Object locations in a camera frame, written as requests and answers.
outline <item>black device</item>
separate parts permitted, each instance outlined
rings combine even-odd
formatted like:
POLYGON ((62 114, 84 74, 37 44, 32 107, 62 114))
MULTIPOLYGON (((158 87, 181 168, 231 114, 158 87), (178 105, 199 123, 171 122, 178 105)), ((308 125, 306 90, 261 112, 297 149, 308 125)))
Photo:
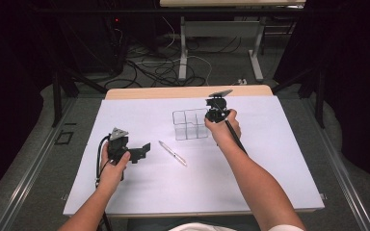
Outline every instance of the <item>black device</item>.
MULTIPOLYGON (((69 10, 155 9, 155 0, 31 0, 43 8, 69 10)), ((47 25, 64 62, 85 76, 104 79, 123 71, 130 41, 158 50, 154 16, 66 14, 47 25)))
POLYGON ((206 113, 205 117, 211 122, 220 122, 229 115, 229 110, 226 108, 226 100, 224 99, 232 90, 224 90, 215 92, 209 95, 212 97, 206 99, 206 106, 211 108, 206 113))
POLYGON ((210 106, 211 108, 206 113, 205 117, 209 119, 209 121, 216 122, 216 123, 224 120, 227 128, 232 134, 232 137, 236 141, 237 145, 240 147, 240 149, 242 149, 248 155, 248 152, 246 151, 243 144, 240 142, 239 137, 237 136, 232 125, 226 119, 226 117, 230 113, 230 110, 228 110, 226 107, 226 100, 224 99, 224 97, 227 96, 231 92, 232 90, 224 90, 224 91, 219 91, 219 92, 210 94, 209 97, 212 97, 212 98, 206 99, 206 106, 210 106))
POLYGON ((108 158, 109 163, 116 165, 122 158, 122 155, 129 151, 131 153, 130 161, 133 164, 137 164, 140 159, 145 158, 146 152, 151 149, 151 143, 147 143, 142 148, 128 148, 128 132, 123 131, 119 128, 114 128, 110 134, 109 146, 108 146, 108 158))

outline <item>table leg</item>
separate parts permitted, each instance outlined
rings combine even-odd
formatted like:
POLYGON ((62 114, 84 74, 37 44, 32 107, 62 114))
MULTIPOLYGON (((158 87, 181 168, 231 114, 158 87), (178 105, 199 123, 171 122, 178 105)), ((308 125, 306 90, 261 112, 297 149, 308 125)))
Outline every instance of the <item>table leg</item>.
POLYGON ((179 80, 186 79, 186 65, 188 62, 188 51, 186 49, 186 28, 185 18, 181 16, 181 62, 179 66, 179 80))
POLYGON ((260 42, 263 38, 263 31, 266 25, 266 17, 261 17, 259 26, 257 27, 256 37, 254 41, 253 50, 249 50, 249 56, 251 57, 251 66, 253 67, 254 77, 257 82, 263 82, 263 74, 260 69, 259 60, 257 59, 257 54, 260 49, 260 42))

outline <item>cord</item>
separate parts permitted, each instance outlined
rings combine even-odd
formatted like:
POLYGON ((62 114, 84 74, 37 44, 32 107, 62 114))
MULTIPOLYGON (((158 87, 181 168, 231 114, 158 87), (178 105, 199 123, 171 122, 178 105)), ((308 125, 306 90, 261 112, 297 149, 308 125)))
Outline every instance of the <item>cord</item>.
POLYGON ((161 74, 158 74, 158 73, 152 73, 152 72, 149 72, 147 70, 144 70, 132 61, 127 61, 127 63, 129 65, 131 65, 132 67, 137 68, 137 70, 142 72, 145 77, 148 77, 151 80, 153 80, 153 83, 151 84, 152 87, 156 87, 157 84, 161 84, 161 85, 169 86, 169 87, 184 87, 186 85, 194 83, 196 80, 201 80, 201 83, 198 84, 198 86, 202 86, 205 83, 205 79, 202 78, 202 77, 196 76, 194 70, 188 65, 187 65, 187 67, 191 69, 193 75, 191 77, 187 78, 184 82, 180 82, 180 81, 178 81, 176 72, 173 71, 173 68, 178 66, 179 64, 174 64, 172 67, 167 67, 167 70, 165 70, 161 75, 161 74), (164 77, 163 76, 164 74, 167 74, 169 72, 173 72, 174 76, 169 76, 169 77, 164 77))
POLYGON ((129 82, 128 85, 124 86, 124 87, 121 87, 122 89, 126 89, 128 87, 130 87, 131 85, 137 85, 138 87, 142 88, 143 86, 140 85, 140 83, 138 83, 136 80, 138 78, 138 73, 137 73, 137 69, 135 67, 133 67, 134 69, 134 72, 135 72, 135 75, 134 75, 134 79, 133 80, 130 80, 130 79, 122 79, 122 78, 119 78, 119 79, 114 79, 114 80, 110 80, 108 82, 106 82, 104 84, 104 88, 107 89, 107 86, 111 83, 114 83, 114 82, 129 82))
POLYGON ((239 49, 241 43, 242 43, 242 38, 239 38, 239 42, 238 44, 236 45, 236 47, 233 48, 233 50, 229 50, 229 51, 225 51, 225 49, 227 49, 227 47, 230 46, 230 44, 233 43, 233 41, 235 41, 237 39, 237 37, 233 38, 233 40, 231 40, 226 46, 224 46, 222 49, 218 50, 218 51, 203 51, 203 50, 197 50, 199 48, 199 44, 198 42, 196 41, 196 44, 198 45, 197 48, 188 48, 188 50, 192 51, 193 53, 201 53, 201 54, 217 54, 217 53, 233 53, 235 52, 237 49, 239 49))
MULTIPOLYGON (((216 105, 216 107, 221 111, 221 113, 223 115, 225 115, 225 112, 221 109, 221 107, 219 107, 219 105, 213 101, 216 105)), ((243 144, 240 142, 240 139, 239 137, 237 136, 235 130, 233 129, 232 125, 230 124, 229 120, 227 119, 227 117, 225 117, 225 123, 226 123, 226 126, 227 128, 229 129, 230 133, 232 134, 232 137, 233 139, 236 141, 236 144, 240 147, 240 149, 242 149, 242 151, 244 151, 246 153, 246 155, 249 156, 248 152, 246 151, 245 147, 243 146, 243 144)))
POLYGON ((167 25, 170 26, 171 30, 172 30, 172 41, 170 44, 168 44, 166 47, 164 47, 163 50, 169 48, 174 42, 175 42, 175 30, 173 29, 173 26, 168 22, 168 20, 165 18, 165 17, 162 17, 162 19, 165 20, 165 22, 167 22, 167 25))
MULTIPOLYGON (((100 159, 101 159, 101 147, 103 146, 103 143, 110 139, 110 134, 106 137, 104 137, 101 142, 100 142, 100 145, 98 146, 98 151, 97 151, 97 165, 96 165, 96 172, 95 172, 95 175, 96 175, 96 178, 95 178, 95 187, 97 188, 98 187, 98 183, 100 182, 100 176, 101 176, 101 173, 103 172, 103 169, 107 166, 107 164, 109 164, 109 161, 107 161, 106 164, 104 164, 104 166, 100 169, 100 159)), ((106 228, 108 231, 112 231, 113 228, 111 226, 111 223, 110 221, 108 220, 107 218, 107 214, 106 212, 104 211, 103 213, 103 217, 102 217, 102 220, 104 222, 104 224, 106 225, 106 228)))
POLYGON ((166 71, 163 71, 162 73, 151 74, 152 78, 160 78, 161 81, 159 83, 162 84, 162 85, 167 85, 167 86, 170 86, 170 87, 184 87, 187 84, 193 83, 195 80, 201 80, 202 83, 199 84, 198 86, 203 86, 205 83, 206 83, 207 86, 209 86, 209 83, 207 81, 208 81, 209 76, 212 72, 211 63, 209 63, 205 59, 203 59, 201 57, 198 57, 198 56, 189 56, 187 58, 197 58, 199 60, 202 60, 202 61, 206 62, 209 65, 209 73, 207 74, 205 79, 202 78, 202 77, 196 76, 194 70, 189 65, 186 65, 187 68, 191 69, 191 71, 193 72, 193 75, 191 75, 191 77, 187 78, 185 80, 185 82, 179 83, 179 81, 177 81, 178 74, 173 70, 173 68, 176 67, 176 66, 179 66, 180 64, 173 64, 173 63, 180 61, 180 59, 176 59, 176 60, 172 60, 172 61, 152 61, 152 62, 140 62, 140 63, 132 62, 131 64, 134 64, 138 69, 140 69, 138 67, 138 64, 142 64, 145 67, 157 67, 157 69, 155 71, 165 68, 166 71), (148 66, 148 65, 145 65, 145 64, 159 64, 159 65, 157 65, 157 66, 148 66), (172 64, 172 66, 171 67, 163 67, 164 64, 172 64), (175 76, 174 77, 165 77, 165 78, 162 77, 163 74, 167 74, 169 72, 173 72, 175 76))

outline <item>white desk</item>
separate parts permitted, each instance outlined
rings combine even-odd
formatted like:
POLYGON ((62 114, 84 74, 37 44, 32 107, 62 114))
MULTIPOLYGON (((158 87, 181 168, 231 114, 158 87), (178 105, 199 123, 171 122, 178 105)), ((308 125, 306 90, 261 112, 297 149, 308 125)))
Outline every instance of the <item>white desk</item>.
MULTIPOLYGON (((161 7, 264 7, 302 5, 305 0, 160 0, 161 7)), ((181 61, 179 80, 186 79, 188 50, 186 37, 244 37, 254 38, 254 46, 249 50, 251 66, 256 81, 263 81, 263 74, 257 59, 266 17, 260 21, 186 21, 181 16, 181 61)))
MULTIPOLYGON (((229 88, 110 92, 102 101, 64 214, 73 215, 93 193, 97 147, 115 126, 130 133, 128 147, 151 142, 151 150, 136 165, 128 164, 125 178, 107 206, 109 216, 249 214, 230 167, 211 135, 205 139, 176 141, 172 124, 173 111, 206 108, 208 97, 201 96, 229 88), (158 144, 159 140, 180 153, 188 166, 184 167, 168 154, 158 144)), ((275 176, 296 210, 324 208, 278 99, 265 86, 231 88, 234 92, 226 97, 227 105, 238 111, 243 132, 241 142, 250 157, 275 176), (252 96, 232 96, 241 94, 252 96)))

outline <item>cable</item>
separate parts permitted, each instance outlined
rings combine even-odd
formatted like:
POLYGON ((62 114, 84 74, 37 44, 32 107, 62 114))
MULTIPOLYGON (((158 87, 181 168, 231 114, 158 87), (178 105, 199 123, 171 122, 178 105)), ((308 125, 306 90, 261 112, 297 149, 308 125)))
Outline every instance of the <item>cable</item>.
POLYGON ((194 53, 202 53, 202 54, 217 54, 217 53, 232 53, 232 52, 235 52, 237 49, 239 49, 240 45, 242 44, 242 38, 239 38, 239 43, 236 45, 235 48, 233 48, 233 50, 230 50, 230 51, 224 51, 225 49, 227 49, 227 47, 230 46, 231 43, 233 43, 233 41, 235 41, 237 39, 237 37, 233 38, 233 40, 228 43, 224 48, 218 50, 218 51, 203 51, 203 50, 200 50, 200 51, 197 51, 197 49, 199 48, 199 45, 197 48, 194 48, 194 49, 191 49, 191 48, 188 48, 188 50, 194 52, 194 53))
MULTIPOLYGON (((104 138, 101 140, 100 145, 98 146, 98 151, 97 151, 97 165, 95 166, 95 169, 96 169, 96 171, 95 171, 95 175, 96 175, 96 178, 95 178, 95 187, 96 187, 96 188, 98 187, 98 183, 100 182, 100 176, 101 176, 101 173, 103 172, 103 169, 104 169, 104 168, 107 166, 107 164, 109 163, 109 162, 107 161, 107 163, 106 163, 106 164, 104 164, 104 166, 100 169, 101 148, 102 148, 102 146, 103 146, 103 143, 104 143, 106 140, 108 140, 108 139, 110 139, 110 135, 108 135, 108 136, 104 137, 104 138)), ((104 224, 106 225, 107 230, 112 231, 112 230, 113 230, 113 228, 111 227, 110 221, 108 220, 108 218, 107 218, 107 214, 106 214, 106 212, 105 212, 105 211, 104 211, 104 213, 103 213, 102 220, 103 220, 104 224)))
POLYGON ((144 74, 144 76, 153 80, 153 83, 151 85, 152 87, 156 87, 157 83, 159 83, 161 85, 164 85, 164 86, 169 86, 169 87, 184 87, 187 84, 193 83, 195 80, 202 80, 202 82, 201 82, 201 84, 199 84, 199 86, 202 86, 205 83, 205 79, 196 76, 194 70, 191 67, 189 67, 188 65, 187 65, 187 67, 191 69, 193 75, 191 77, 189 77, 187 80, 185 80, 184 82, 179 82, 176 72, 173 71, 173 68, 178 66, 179 64, 174 64, 172 67, 167 67, 167 70, 163 72, 163 74, 167 74, 167 73, 172 71, 174 73, 173 77, 163 77, 161 74, 151 73, 147 70, 144 70, 144 69, 140 68, 136 63, 134 63, 132 61, 127 61, 127 63, 129 65, 137 68, 139 71, 141 71, 144 74))
POLYGON ((138 83, 136 80, 137 80, 137 77, 138 77, 138 73, 137 73, 137 69, 134 68, 134 72, 135 72, 135 76, 134 76, 134 79, 133 80, 130 80, 130 79, 122 79, 122 78, 119 78, 119 79, 115 79, 115 80, 110 80, 108 82, 106 82, 104 84, 104 88, 107 89, 107 86, 111 83, 114 83, 114 82, 130 82, 128 85, 124 86, 124 87, 121 87, 121 89, 126 89, 128 87, 130 87, 131 85, 135 84, 137 85, 138 87, 142 88, 143 86, 140 85, 140 83, 138 83))
MULTIPOLYGON (((213 101, 216 105, 216 107, 221 111, 221 113, 223 115, 225 115, 225 112, 221 109, 221 107, 219 107, 219 105, 213 101)), ((225 117, 225 123, 226 123, 226 126, 227 128, 229 129, 230 133, 232 134, 232 137, 233 139, 236 141, 236 144, 240 147, 240 149, 242 149, 242 151, 244 151, 246 153, 246 155, 249 156, 248 152, 246 151, 245 147, 243 146, 243 144, 240 142, 240 139, 239 137, 237 136, 235 130, 233 129, 232 125, 230 124, 229 120, 227 119, 227 117, 225 117)))
POLYGON ((134 48, 132 48, 132 49, 130 49, 130 50, 128 50, 127 53, 128 54, 129 53, 140 54, 139 56, 127 56, 126 57, 127 59, 135 59, 135 58, 140 58, 140 57, 143 57, 143 56, 150 55, 150 51, 146 47, 140 45, 138 42, 137 42, 137 46, 134 47, 134 48))
POLYGON ((171 30, 172 30, 172 41, 171 41, 171 43, 168 46, 166 46, 163 49, 163 50, 165 50, 165 49, 169 48, 175 42, 175 30, 173 29, 173 26, 168 22, 168 20, 165 17, 162 17, 162 19, 164 19, 165 22, 167 22, 168 26, 170 26, 171 27, 171 30))
POLYGON ((201 58, 201 57, 198 57, 198 56, 188 56, 187 58, 197 58, 197 59, 200 59, 202 61, 205 61, 207 64, 209 64, 209 73, 208 75, 206 76, 206 86, 209 86, 209 82, 208 82, 208 79, 209 79, 209 76, 212 72, 212 65, 211 63, 207 62, 205 59, 201 58))

